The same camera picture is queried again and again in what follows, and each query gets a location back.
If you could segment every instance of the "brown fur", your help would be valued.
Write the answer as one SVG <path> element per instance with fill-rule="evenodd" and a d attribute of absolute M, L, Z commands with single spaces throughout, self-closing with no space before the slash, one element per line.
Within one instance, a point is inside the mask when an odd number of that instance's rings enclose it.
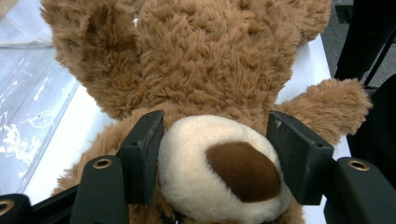
<path fill-rule="evenodd" d="M 244 203 L 275 198 L 280 177 L 274 164 L 247 142 L 227 142 L 206 150 L 207 163 Z"/>
<path fill-rule="evenodd" d="M 268 112 L 277 109 L 332 144 L 356 132 L 371 106 L 357 80 L 325 80 L 275 105 L 297 47 L 323 31 L 330 2 L 42 0 L 57 60 L 119 120 L 97 136 L 54 192 L 76 185 L 87 161 L 115 154 L 138 118 L 157 109 L 165 112 L 165 130 L 186 116 L 214 114 L 265 135 Z M 151 204 L 130 205 L 131 223 L 174 217 L 158 182 Z M 304 223 L 301 206 L 293 201 L 274 222 Z"/>

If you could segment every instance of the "teddy bear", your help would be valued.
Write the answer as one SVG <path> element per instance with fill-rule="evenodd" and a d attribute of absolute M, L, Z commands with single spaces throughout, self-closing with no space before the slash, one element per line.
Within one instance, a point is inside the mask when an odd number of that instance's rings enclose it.
<path fill-rule="evenodd" d="M 265 139 L 270 110 L 293 115 L 336 144 L 357 131 L 371 107 L 356 79 L 327 79 L 276 104 L 298 47 L 325 29 L 330 5 L 42 0 L 56 59 L 117 120 L 60 177 L 54 193 L 78 184 L 87 161 L 116 154 L 140 117 L 162 110 L 154 196 L 150 204 L 128 205 L 130 223 L 178 223 L 180 216 L 186 224 L 304 223 Z M 174 157 L 188 163 L 177 165 Z"/>

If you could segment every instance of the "teddy bear arm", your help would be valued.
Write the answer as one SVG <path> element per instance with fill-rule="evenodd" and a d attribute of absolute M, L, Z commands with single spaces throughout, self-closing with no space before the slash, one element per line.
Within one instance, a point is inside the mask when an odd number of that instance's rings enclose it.
<path fill-rule="evenodd" d="M 141 99 L 134 91 L 141 81 L 135 9 L 117 0 L 43 0 L 42 6 L 56 59 L 110 117 L 125 117 Z"/>
<path fill-rule="evenodd" d="M 342 134 L 354 134 L 365 121 L 371 103 L 356 79 L 324 80 L 275 110 L 293 115 L 330 144 Z"/>

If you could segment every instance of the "teddy bear snout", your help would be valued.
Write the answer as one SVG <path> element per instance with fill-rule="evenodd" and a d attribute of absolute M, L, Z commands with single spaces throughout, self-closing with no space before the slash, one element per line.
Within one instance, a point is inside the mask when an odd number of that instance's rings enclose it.
<path fill-rule="evenodd" d="M 279 174 L 268 157 L 248 142 L 227 142 L 210 147 L 208 164 L 243 203 L 275 198 L 281 188 Z"/>

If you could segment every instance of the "white surface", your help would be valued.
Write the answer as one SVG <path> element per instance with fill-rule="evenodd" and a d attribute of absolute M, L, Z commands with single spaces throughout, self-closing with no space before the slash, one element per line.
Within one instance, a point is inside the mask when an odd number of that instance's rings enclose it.
<path fill-rule="evenodd" d="M 24 192 L 31 204 L 50 196 L 64 169 L 78 161 L 79 155 L 89 148 L 95 136 L 111 121 L 86 90 L 79 86 Z"/>
<path fill-rule="evenodd" d="M 0 20 L 0 47 L 51 46 L 51 30 L 40 16 L 40 6 L 39 0 L 18 1 Z"/>

